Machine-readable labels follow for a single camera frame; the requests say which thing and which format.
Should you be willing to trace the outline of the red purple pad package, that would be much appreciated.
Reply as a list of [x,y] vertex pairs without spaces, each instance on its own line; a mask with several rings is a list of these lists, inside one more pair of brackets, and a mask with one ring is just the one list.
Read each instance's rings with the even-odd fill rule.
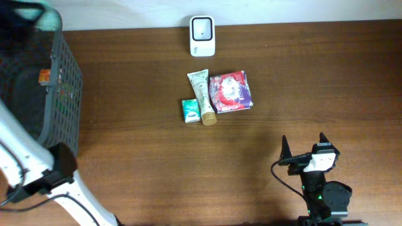
[[244,70],[210,77],[209,94],[218,114],[246,110],[254,105]]

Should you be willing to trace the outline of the small teal tissue pack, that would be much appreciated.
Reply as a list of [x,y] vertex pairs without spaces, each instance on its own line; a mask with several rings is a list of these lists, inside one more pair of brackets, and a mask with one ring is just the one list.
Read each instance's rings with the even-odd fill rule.
[[182,108],[185,123],[201,121],[197,99],[183,100]]

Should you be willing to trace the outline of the white floral cream tube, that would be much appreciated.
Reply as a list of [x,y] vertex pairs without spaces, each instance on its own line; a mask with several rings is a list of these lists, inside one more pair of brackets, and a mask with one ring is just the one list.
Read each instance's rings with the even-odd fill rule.
[[187,77],[195,93],[203,125],[212,126],[216,124],[216,113],[210,103],[208,83],[209,70],[204,69],[198,72],[188,73]]

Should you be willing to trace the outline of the small orange tissue pack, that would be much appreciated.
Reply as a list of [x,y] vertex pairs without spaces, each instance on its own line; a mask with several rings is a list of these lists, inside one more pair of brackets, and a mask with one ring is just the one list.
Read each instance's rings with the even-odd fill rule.
[[40,85],[48,85],[50,83],[50,74],[51,74],[50,69],[40,70],[39,77],[38,77],[38,83]]

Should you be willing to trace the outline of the mint green wipes pouch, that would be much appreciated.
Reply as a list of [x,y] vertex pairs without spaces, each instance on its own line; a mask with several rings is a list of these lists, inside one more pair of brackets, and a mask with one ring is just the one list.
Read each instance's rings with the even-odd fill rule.
[[45,0],[15,0],[14,12],[23,19],[33,22],[42,31],[61,31],[63,28],[60,13]]

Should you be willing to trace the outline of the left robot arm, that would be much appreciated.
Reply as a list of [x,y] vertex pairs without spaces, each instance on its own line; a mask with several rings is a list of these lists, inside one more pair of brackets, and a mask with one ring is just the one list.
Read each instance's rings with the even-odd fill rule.
[[[82,181],[75,158],[60,160],[73,167],[65,181],[57,182],[45,193],[47,200],[39,207],[55,201],[80,225],[120,225],[117,217],[108,212]],[[23,186],[41,180],[44,172],[54,171],[56,157],[35,141],[1,102],[1,169],[6,179],[21,193]]]

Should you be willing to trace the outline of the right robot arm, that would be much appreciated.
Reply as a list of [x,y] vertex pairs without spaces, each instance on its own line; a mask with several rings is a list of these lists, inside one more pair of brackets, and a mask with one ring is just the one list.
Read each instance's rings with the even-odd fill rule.
[[287,166],[288,175],[300,176],[301,190],[296,191],[290,185],[276,177],[285,187],[301,196],[307,205],[308,215],[300,216],[297,225],[365,225],[361,221],[343,221],[348,216],[348,205],[352,188],[339,182],[327,181],[325,173],[335,168],[340,151],[326,138],[319,134],[319,142],[312,146],[309,153],[292,155],[285,136],[282,137],[281,154],[272,167]]

